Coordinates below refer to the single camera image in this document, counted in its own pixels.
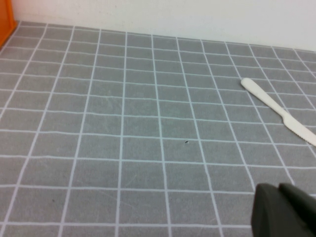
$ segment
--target orange container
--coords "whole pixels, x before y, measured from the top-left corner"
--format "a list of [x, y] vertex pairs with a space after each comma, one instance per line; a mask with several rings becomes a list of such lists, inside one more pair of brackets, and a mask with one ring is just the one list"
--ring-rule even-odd
[[16, 27], [11, 0], [0, 0], [0, 46]]

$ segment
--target black object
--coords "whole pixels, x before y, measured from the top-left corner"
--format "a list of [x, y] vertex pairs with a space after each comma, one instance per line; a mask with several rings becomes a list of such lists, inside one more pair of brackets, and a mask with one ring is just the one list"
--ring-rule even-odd
[[258, 184], [251, 226], [254, 237], [316, 237], [316, 199], [291, 184]]

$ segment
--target gray tiled surface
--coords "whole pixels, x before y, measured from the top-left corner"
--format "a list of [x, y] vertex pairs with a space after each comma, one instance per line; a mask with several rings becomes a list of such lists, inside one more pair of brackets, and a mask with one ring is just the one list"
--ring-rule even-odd
[[0, 52], [0, 237], [251, 236], [257, 183], [316, 195], [316, 53], [21, 22]]

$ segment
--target knife handle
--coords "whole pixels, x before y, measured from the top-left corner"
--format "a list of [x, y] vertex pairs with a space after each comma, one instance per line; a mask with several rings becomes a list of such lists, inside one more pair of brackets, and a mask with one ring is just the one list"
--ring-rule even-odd
[[270, 97], [257, 83], [255, 83], [250, 78], [244, 78], [241, 80], [241, 84], [245, 87], [250, 93], [256, 96], [259, 100], [273, 109], [282, 117], [287, 113], [274, 99]]

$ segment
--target white plastic knife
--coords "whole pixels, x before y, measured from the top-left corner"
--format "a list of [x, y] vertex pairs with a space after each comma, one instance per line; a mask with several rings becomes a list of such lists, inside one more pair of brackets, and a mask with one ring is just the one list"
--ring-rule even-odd
[[282, 116], [283, 123], [288, 129], [316, 147], [316, 135], [285, 111], [260, 86], [258, 86], [257, 83], [255, 83], [252, 79], [244, 78], [241, 80], [241, 84], [259, 100]]

